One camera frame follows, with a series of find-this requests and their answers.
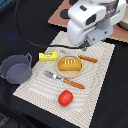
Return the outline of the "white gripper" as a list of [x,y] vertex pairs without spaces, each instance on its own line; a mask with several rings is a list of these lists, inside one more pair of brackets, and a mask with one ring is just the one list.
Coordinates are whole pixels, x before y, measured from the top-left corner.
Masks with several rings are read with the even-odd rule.
[[94,45],[113,32],[105,3],[78,1],[68,10],[68,16],[68,40],[74,46]]

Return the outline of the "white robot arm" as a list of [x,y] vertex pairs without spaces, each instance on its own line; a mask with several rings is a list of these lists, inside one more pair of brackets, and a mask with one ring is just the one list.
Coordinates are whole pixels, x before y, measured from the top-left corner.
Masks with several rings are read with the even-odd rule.
[[126,10],[126,0],[78,0],[69,10],[69,42],[75,49],[87,49],[113,33]]

